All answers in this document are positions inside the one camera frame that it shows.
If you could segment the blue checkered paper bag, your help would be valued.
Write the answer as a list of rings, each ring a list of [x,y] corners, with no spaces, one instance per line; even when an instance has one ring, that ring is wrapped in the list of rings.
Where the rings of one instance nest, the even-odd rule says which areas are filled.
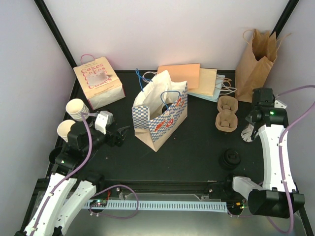
[[[172,85],[172,105],[169,114],[162,115],[167,83]],[[165,70],[140,88],[131,109],[134,134],[157,152],[188,116],[188,83],[172,82]]]

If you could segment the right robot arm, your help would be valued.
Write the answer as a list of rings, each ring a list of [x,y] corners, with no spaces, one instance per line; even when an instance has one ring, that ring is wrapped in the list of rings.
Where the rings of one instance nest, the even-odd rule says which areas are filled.
[[[296,190],[287,150],[288,118],[284,105],[276,101],[270,88],[252,91],[252,109],[246,117],[253,131],[250,138],[260,138],[264,179],[259,186],[248,177],[234,176],[224,185],[229,198],[241,194],[253,215],[290,218],[305,204],[305,197]]]

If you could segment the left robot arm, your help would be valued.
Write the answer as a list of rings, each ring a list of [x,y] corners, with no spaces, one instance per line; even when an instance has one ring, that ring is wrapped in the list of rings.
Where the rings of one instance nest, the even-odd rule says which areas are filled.
[[[84,204],[106,189],[104,176],[90,173],[82,180],[77,175],[104,144],[120,147],[130,129],[102,133],[82,121],[71,125],[67,142],[54,149],[53,172],[40,205],[28,225],[17,236],[64,236]]]

